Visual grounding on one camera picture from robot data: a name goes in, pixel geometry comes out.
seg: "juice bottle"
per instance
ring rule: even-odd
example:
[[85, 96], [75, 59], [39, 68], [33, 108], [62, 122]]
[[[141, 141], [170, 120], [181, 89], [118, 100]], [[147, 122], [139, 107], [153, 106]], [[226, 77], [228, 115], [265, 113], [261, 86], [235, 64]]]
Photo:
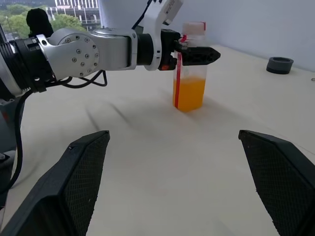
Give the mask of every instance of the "juice bottle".
[[[205, 22], [189, 22], [183, 27], [182, 42], [188, 47], [207, 46]], [[174, 71], [173, 105], [182, 112], [189, 112], [202, 106], [207, 66], [183, 66], [182, 56], [177, 53], [177, 68]]]

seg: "white table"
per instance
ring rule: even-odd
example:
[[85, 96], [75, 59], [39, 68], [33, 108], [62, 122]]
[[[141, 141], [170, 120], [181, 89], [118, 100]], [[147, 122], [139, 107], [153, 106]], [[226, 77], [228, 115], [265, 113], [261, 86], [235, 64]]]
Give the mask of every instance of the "white table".
[[111, 140], [88, 236], [277, 236], [247, 164], [240, 129], [292, 141], [315, 162], [314, 73], [265, 70], [267, 60], [215, 46], [204, 106], [172, 106], [172, 72], [109, 72], [106, 88], [32, 95], [22, 122], [24, 165], [6, 224], [72, 141]]

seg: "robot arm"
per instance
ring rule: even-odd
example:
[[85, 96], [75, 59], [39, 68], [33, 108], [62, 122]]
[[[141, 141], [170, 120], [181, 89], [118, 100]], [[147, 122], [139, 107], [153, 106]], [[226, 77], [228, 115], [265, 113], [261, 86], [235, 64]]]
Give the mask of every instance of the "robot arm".
[[[172, 22], [182, 4], [183, 0], [153, 0], [144, 16], [143, 34], [132, 29], [60, 29], [49, 39], [37, 35], [0, 44], [0, 102], [14, 100], [28, 90], [44, 92], [47, 83], [99, 70], [134, 70], [137, 65], [173, 70], [177, 60], [171, 53], [175, 50], [208, 56], [197, 64], [214, 62], [220, 57], [214, 49], [184, 48], [178, 41], [179, 33], [161, 30], [162, 24]], [[189, 58], [193, 57], [183, 57], [187, 65]]]

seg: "black rubber cap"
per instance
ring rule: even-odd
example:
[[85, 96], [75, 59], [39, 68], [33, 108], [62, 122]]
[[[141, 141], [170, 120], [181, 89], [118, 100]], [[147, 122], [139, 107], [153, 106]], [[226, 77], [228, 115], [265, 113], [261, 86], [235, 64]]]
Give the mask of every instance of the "black rubber cap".
[[289, 58], [272, 57], [269, 58], [267, 71], [274, 74], [286, 75], [290, 73], [294, 60]]

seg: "plastic bottle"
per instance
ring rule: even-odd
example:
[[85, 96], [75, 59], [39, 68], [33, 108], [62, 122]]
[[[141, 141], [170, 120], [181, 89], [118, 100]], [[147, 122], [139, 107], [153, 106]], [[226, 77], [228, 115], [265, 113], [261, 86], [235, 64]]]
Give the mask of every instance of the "plastic bottle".
[[[181, 42], [188, 47], [208, 46], [205, 22], [189, 22], [183, 26]], [[202, 106], [205, 90], [207, 66], [183, 66], [182, 57], [177, 53], [177, 68], [174, 71], [173, 105], [182, 112], [189, 112]]]

